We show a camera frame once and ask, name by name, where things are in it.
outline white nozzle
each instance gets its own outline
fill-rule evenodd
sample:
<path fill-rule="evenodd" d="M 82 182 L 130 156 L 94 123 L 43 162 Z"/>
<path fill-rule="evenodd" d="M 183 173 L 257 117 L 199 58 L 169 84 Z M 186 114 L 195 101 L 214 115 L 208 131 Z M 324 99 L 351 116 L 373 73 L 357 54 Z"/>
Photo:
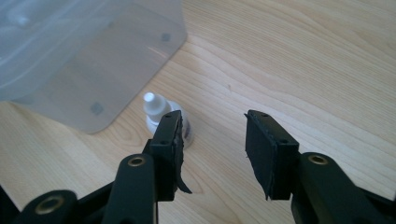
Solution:
<path fill-rule="evenodd" d="M 144 96 L 144 109 L 149 119 L 154 123 L 159 123 L 164 114 L 172 111 L 168 101 L 159 94 L 148 92 Z"/>

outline wooden table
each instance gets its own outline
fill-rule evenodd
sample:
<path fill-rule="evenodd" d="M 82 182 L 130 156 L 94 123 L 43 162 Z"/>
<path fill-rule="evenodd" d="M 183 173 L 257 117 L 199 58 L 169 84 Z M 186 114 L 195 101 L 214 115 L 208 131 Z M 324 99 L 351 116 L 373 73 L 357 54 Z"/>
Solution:
<path fill-rule="evenodd" d="M 107 129 L 79 133 L 0 104 L 0 184 L 19 208 L 52 189 L 78 197 L 111 182 L 151 137 L 142 96 L 190 114 L 183 177 L 161 223 L 293 223 L 267 202 L 245 152 L 246 118 L 271 114 L 300 151 L 333 157 L 356 185 L 396 191 L 396 2 L 185 0 L 189 37 Z"/>

